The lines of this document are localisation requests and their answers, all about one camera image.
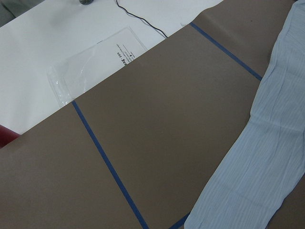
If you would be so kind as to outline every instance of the clear plastic bag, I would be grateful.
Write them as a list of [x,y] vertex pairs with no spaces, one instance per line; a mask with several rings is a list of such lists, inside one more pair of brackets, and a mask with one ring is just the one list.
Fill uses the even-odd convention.
[[146,51],[131,28],[126,27],[52,65],[47,70],[47,77],[59,105],[65,106]]

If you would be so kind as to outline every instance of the dark red object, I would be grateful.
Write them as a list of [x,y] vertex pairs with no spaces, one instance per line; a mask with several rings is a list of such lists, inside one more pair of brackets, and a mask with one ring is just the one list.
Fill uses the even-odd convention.
[[10,129],[0,125],[0,148],[15,140],[20,135]]

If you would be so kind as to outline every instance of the black wire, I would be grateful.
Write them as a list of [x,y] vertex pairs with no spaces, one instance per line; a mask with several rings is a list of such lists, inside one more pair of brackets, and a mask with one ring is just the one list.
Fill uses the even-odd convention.
[[0,1],[0,3],[1,3],[1,5],[4,7],[4,9],[6,9],[13,17],[14,17],[14,19],[16,18],[16,16],[13,14],[13,12],[12,11],[10,11],[10,9],[9,8],[7,8],[7,6],[6,5],[4,5],[4,3],[2,2],[2,1]]
[[116,4],[118,5],[118,7],[120,7],[120,8],[123,9],[123,10],[125,10],[126,13],[128,13],[129,15],[132,15],[132,16],[134,16],[134,17],[136,17],[136,18],[139,18],[139,19],[141,19],[141,20],[143,20],[143,21],[145,21],[147,24],[149,24],[149,25],[150,25],[151,27],[153,27],[155,30],[160,31],[160,32],[164,35],[164,37],[167,38],[166,34],[165,34],[162,30],[160,30],[160,29],[154,27],[153,25],[151,25],[146,19],[141,18],[141,17],[139,17],[139,16],[137,16],[137,15],[134,15],[133,13],[129,13],[123,6],[120,6],[120,5],[119,5],[118,0],[116,0]]

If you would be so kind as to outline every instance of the wrinkled fabric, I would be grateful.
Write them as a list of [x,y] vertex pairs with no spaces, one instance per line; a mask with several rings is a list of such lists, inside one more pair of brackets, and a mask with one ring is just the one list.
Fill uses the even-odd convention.
[[305,0],[292,6],[251,118],[185,229],[264,229],[305,172]]

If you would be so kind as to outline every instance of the blue tape strip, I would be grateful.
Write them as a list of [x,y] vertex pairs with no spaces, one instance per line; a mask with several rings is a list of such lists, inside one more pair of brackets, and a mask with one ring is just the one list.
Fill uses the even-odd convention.
[[80,117],[82,123],[84,124],[86,130],[88,131],[88,134],[90,135],[92,141],[94,142],[96,148],[98,149],[98,151],[100,152],[106,166],[108,167],[108,169],[110,170],[115,182],[118,184],[121,192],[123,193],[123,195],[125,196],[129,206],[132,208],[135,216],[137,217],[139,223],[141,224],[143,229],[149,229],[149,227],[147,226],[144,218],[142,217],[142,215],[140,214],[137,206],[135,205],[135,203],[133,202],[131,196],[129,195],[127,189],[125,188],[124,184],[122,183],[119,175],[117,174],[117,172],[115,171],[114,167],[112,166],[110,160],[108,159],[106,153],[104,152],[101,144],[99,143],[99,141],[97,140],[95,134],[93,133],[92,129],[90,128],[87,120],[85,119],[84,115],[82,114],[80,108],[78,107],[78,105],[76,104],[75,101],[72,101],[72,104],[78,114],[78,116]]
[[223,51],[225,54],[230,56],[233,60],[235,60],[239,65],[244,67],[249,73],[251,73],[256,79],[262,80],[262,77],[256,73],[252,68],[250,68],[248,65],[246,65],[244,62],[242,62],[237,56],[235,56],[233,53],[231,53],[229,50],[227,50],[225,47],[223,47],[220,43],[218,43],[216,40],[214,40],[209,34],[207,34],[205,31],[200,29],[196,24],[193,22],[190,23],[190,26],[192,26],[194,29],[196,29],[201,35],[203,35],[205,38],[207,38],[210,42],[212,42],[214,45],[216,45],[221,51]]
[[188,218],[188,216],[190,215],[190,212],[187,213],[185,216],[183,216],[181,218],[181,220],[179,220],[178,222],[176,222],[174,225],[172,225],[169,229],[178,229],[180,227],[182,227],[182,225],[185,223],[186,219]]

